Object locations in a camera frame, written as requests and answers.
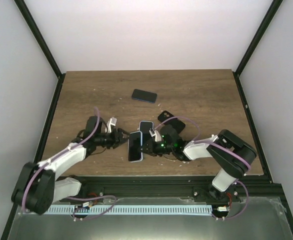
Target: wood surface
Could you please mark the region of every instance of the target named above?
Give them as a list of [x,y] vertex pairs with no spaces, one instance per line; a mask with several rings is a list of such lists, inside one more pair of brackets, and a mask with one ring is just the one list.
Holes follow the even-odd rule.
[[[156,103],[131,98],[134,89],[157,93]],[[97,106],[107,121],[117,118],[117,127],[134,132],[140,121],[153,121],[167,110],[175,116],[195,121],[200,139],[228,129],[252,146],[254,141],[237,86],[229,69],[214,70],[141,70],[141,71],[69,71],[55,110],[43,159],[65,148],[84,129]],[[197,129],[183,120],[185,139],[197,135]],[[78,176],[167,176],[215,175],[220,166],[213,158],[183,163],[144,154],[140,162],[128,162],[127,143],[116,149],[88,157],[64,173]],[[249,174],[263,174],[259,159]]]

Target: purple cable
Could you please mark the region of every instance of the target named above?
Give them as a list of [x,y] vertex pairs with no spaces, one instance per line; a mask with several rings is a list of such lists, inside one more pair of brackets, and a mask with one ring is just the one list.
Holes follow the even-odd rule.
[[[71,151],[71,150],[77,148],[79,145],[82,145],[83,143],[85,143],[87,140],[89,140],[89,139],[93,136],[93,134],[94,134],[94,133],[96,132],[96,130],[98,129],[99,122],[100,122],[100,112],[99,112],[99,109],[95,106],[95,107],[94,107],[94,110],[96,110],[97,120],[96,120],[95,128],[93,129],[93,131],[91,132],[91,134],[90,134],[87,138],[83,139],[80,143],[78,143],[78,144],[72,146],[72,147],[70,148],[70,150],[69,150],[69,149],[65,149],[65,150],[61,151],[60,153],[58,153],[57,155],[53,156],[53,157],[51,158],[51,163],[53,163],[55,160],[59,159],[59,157],[61,157],[62,155],[66,154],[67,152],[69,152],[69,151]],[[25,188],[25,190],[24,190],[24,194],[23,194],[23,198],[22,198],[22,203],[21,203],[22,212],[25,212],[25,211],[26,211],[27,195],[28,195],[28,193],[29,193],[29,191],[30,191],[30,188],[31,188],[31,186],[32,186],[32,183],[35,181],[35,179],[37,178],[37,176],[39,175],[39,173],[40,173],[40,172],[41,172],[46,166],[48,166],[48,165],[49,165],[49,163],[46,163],[46,164],[44,164],[42,167],[40,167],[40,168],[34,173],[34,175],[31,177],[30,181],[28,182],[28,184],[27,184],[27,186],[26,186],[26,188]]]
[[[237,213],[234,216],[226,217],[224,220],[230,220],[230,219],[234,219],[234,218],[240,216],[247,209],[247,206],[248,206],[248,203],[249,203],[249,192],[248,192],[247,187],[243,184],[243,182],[241,182],[239,180],[237,180],[236,183],[242,185],[242,187],[244,188],[245,195],[246,195],[246,202],[245,202],[245,205],[244,205],[243,209],[239,213]],[[212,213],[212,217],[214,217],[215,219],[222,219],[222,218],[216,217],[213,213]]]
[[[94,200],[105,199],[105,198],[113,198],[114,199],[114,203],[107,210],[105,210],[104,212],[101,212],[100,214],[95,215],[95,216],[92,216],[92,217],[85,217],[85,218],[83,218],[83,220],[96,219],[96,218],[101,217],[102,215],[106,214],[108,211],[110,211],[116,205],[116,202],[117,202],[116,196],[113,196],[113,195],[105,195],[105,196],[97,196],[97,197],[92,197],[92,198],[78,198],[78,197],[72,197],[72,196],[67,197],[67,199],[76,200],[76,201],[94,201]],[[72,215],[74,219],[77,219],[75,217],[75,214],[76,214],[77,211],[79,211],[81,209],[86,209],[86,208],[81,207],[81,208],[77,208],[77,209],[74,210],[73,215]]]
[[185,116],[172,116],[172,117],[169,117],[167,120],[164,120],[163,122],[161,122],[158,126],[156,126],[154,128],[154,130],[156,130],[158,127],[160,127],[161,125],[163,125],[164,123],[166,123],[167,121],[170,121],[171,119],[184,119],[184,120],[187,120],[189,121],[190,123],[192,123],[194,126],[196,126],[197,130],[198,130],[198,134],[195,136],[195,138],[193,138],[192,140],[196,140],[199,136],[200,136],[200,127],[194,122],[192,121],[191,119],[185,117]]
[[242,157],[240,157],[239,155],[235,154],[234,152],[230,151],[229,149],[226,149],[224,148],[223,146],[220,146],[214,142],[211,142],[211,141],[207,141],[207,140],[197,140],[197,141],[194,141],[196,144],[198,143],[204,143],[204,144],[209,144],[209,145],[212,145],[218,149],[221,149],[222,151],[230,154],[231,156],[235,157],[236,159],[239,159],[246,167],[247,167],[247,171],[250,171],[251,169],[251,166],[250,164],[248,164]]

